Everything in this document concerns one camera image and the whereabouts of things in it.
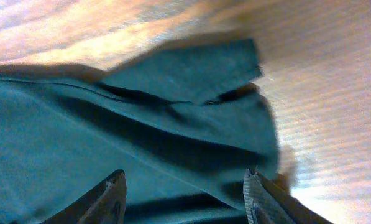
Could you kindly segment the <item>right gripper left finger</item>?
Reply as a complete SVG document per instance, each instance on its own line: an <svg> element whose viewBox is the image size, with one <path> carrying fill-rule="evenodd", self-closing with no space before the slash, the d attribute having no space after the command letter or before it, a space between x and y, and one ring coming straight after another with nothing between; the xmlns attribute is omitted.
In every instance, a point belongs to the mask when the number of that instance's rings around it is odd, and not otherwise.
<svg viewBox="0 0 371 224"><path fill-rule="evenodd" d="M123 170L115 170L78 200L42 224L123 224L127 185Z"/></svg>

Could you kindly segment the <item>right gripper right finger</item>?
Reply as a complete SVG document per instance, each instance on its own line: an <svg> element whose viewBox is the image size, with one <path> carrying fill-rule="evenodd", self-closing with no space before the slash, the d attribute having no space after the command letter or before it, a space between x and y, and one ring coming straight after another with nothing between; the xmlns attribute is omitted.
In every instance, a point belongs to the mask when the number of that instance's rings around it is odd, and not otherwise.
<svg viewBox="0 0 371 224"><path fill-rule="evenodd" d="M245 171L243 195L249 224L331 224L256 170Z"/></svg>

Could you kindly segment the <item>black polo shirt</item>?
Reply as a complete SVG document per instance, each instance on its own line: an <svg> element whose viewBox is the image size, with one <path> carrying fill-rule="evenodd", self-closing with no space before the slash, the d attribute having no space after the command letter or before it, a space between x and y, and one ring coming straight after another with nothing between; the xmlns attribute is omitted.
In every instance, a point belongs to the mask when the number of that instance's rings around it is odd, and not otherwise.
<svg viewBox="0 0 371 224"><path fill-rule="evenodd" d="M164 50L91 83L0 72L0 223L39 223L115 170L126 223L245 223L242 181L278 169L252 40Z"/></svg>

